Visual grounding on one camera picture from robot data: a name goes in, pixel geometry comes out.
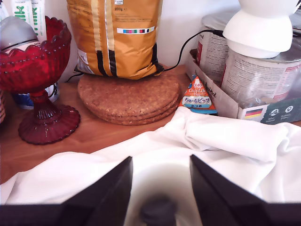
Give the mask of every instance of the glass base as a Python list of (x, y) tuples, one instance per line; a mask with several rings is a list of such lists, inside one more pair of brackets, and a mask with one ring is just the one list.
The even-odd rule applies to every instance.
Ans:
[(60, 105), (30, 111), (20, 124), (19, 136), (29, 144), (47, 145), (60, 141), (79, 126), (80, 114), (75, 108)]

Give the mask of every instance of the cork trivet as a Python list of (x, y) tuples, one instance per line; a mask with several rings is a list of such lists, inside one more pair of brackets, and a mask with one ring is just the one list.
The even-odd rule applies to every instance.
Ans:
[(86, 107), (100, 117), (145, 119), (161, 114), (162, 109), (177, 99), (179, 84), (169, 72), (140, 80), (85, 74), (79, 81), (78, 91)]
[(144, 115), (138, 115), (138, 116), (128, 116), (128, 117), (120, 117), (120, 116), (114, 116), (114, 115), (102, 115), (100, 113), (98, 113), (98, 111), (95, 111), (94, 109), (90, 109), (94, 114), (96, 114), (99, 118), (108, 118), (108, 119), (112, 119), (112, 120), (118, 120), (118, 121), (137, 121), (137, 120), (143, 120), (143, 119), (149, 119), (152, 117), (155, 117), (159, 114), (164, 113), (165, 111), (167, 111), (169, 108), (173, 107), (176, 103), (176, 101), (179, 98), (179, 94), (175, 97), (175, 99), (170, 102), (168, 105), (166, 105), (165, 107), (149, 113), (149, 114), (144, 114)]
[(110, 118), (104, 118), (102, 117), (101, 119), (115, 123), (115, 124), (120, 124), (120, 125), (127, 125), (127, 126), (140, 126), (140, 125), (145, 125), (145, 124), (150, 124), (153, 122), (157, 122), (163, 118), (166, 118), (169, 116), (171, 113), (173, 113), (177, 107), (178, 107), (179, 102), (177, 101), (171, 108), (169, 108), (167, 111), (163, 112), (162, 114), (159, 114), (155, 117), (149, 118), (149, 119), (143, 119), (143, 120), (113, 120)]

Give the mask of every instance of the white fabric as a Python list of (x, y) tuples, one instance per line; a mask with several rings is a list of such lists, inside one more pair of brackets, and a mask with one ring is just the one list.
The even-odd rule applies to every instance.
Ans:
[(17, 173), (1, 185), (1, 203), (60, 203), (128, 156), (133, 156), (135, 177), (141, 161), (181, 160), (189, 167), (191, 154), (269, 202), (301, 201), (301, 128), (202, 115), (180, 107), (166, 126), (154, 132), (92, 154), (56, 154)]

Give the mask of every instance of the red glass pedestal dish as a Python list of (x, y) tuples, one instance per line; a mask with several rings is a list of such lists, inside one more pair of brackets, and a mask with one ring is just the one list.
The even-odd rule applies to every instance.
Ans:
[(45, 145), (62, 140), (79, 126), (75, 108), (55, 106), (45, 88), (56, 83), (70, 57), (71, 33), (62, 20), (46, 17), (47, 41), (26, 51), (0, 52), (0, 89), (30, 93), (34, 109), (20, 124), (19, 136), (30, 144)]

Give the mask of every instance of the cardboard tray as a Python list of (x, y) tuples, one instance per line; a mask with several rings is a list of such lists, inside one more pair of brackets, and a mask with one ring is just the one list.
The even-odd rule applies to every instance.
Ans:
[(241, 108), (236, 101), (221, 90), (196, 64), (197, 50), (192, 49), (186, 60), (186, 73), (193, 80), (197, 75), (203, 82), (221, 117), (258, 121), (274, 125), (301, 120), (301, 97), (250, 108)]

